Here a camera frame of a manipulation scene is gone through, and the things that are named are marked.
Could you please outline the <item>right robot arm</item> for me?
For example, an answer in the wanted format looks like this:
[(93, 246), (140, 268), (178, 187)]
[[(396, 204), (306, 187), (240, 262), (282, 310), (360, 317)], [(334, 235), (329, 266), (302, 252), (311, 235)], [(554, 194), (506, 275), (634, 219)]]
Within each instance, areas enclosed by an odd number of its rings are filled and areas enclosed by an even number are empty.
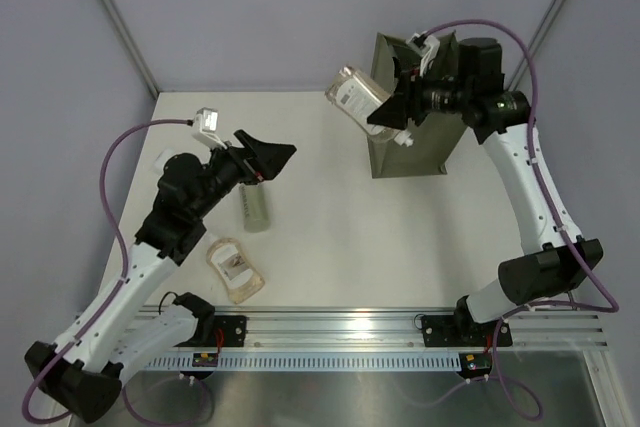
[(447, 318), (444, 341), (472, 345), (491, 336), (504, 314), (575, 290), (603, 248), (566, 212), (529, 123), (532, 107), (504, 86), (499, 42), (417, 34), (406, 43), (419, 59), (394, 55), (393, 93), (368, 122), (403, 129), (433, 114), (460, 117), (496, 167), (519, 229), (521, 256), (501, 262), (496, 280), (460, 298)]

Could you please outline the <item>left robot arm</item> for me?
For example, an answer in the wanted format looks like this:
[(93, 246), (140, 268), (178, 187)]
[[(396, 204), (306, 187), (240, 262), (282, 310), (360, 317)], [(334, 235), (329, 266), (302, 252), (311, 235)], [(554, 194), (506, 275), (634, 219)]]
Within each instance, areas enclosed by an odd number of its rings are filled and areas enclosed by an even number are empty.
[(205, 217), (238, 185), (275, 179), (297, 149), (260, 141), (244, 130), (238, 145), (211, 134), (203, 137), (210, 157), (191, 153), (166, 160), (152, 209), (132, 245), (119, 245), (122, 267), (86, 310), (51, 343), (34, 342), (24, 356), (32, 376), (22, 415), (45, 424), (30, 411), (37, 391), (86, 423), (104, 416), (130, 379), (154, 357), (179, 344), (204, 345), (215, 332), (215, 308), (182, 294), (139, 330), (126, 328), (150, 295), (188, 258), (206, 233)]

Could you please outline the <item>pale green cylindrical bottle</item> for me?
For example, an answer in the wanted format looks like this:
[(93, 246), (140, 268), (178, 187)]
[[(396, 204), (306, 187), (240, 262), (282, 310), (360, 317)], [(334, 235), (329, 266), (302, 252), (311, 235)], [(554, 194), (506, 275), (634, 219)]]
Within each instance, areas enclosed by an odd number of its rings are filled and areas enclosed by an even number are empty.
[(267, 198), (262, 184), (239, 187), (244, 229), (249, 233), (266, 231), (271, 225)]

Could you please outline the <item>amber soap bottle white cap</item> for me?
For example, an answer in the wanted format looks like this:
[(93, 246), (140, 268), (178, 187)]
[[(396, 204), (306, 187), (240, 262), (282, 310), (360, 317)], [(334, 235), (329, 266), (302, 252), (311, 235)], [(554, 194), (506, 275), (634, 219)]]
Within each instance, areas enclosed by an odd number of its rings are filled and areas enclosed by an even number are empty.
[(370, 124), (367, 118), (376, 111), (390, 95), (368, 74), (351, 65), (343, 66), (325, 90), (326, 99), (347, 115), (374, 143), (395, 142), (411, 147), (413, 137), (408, 130), (397, 130)]

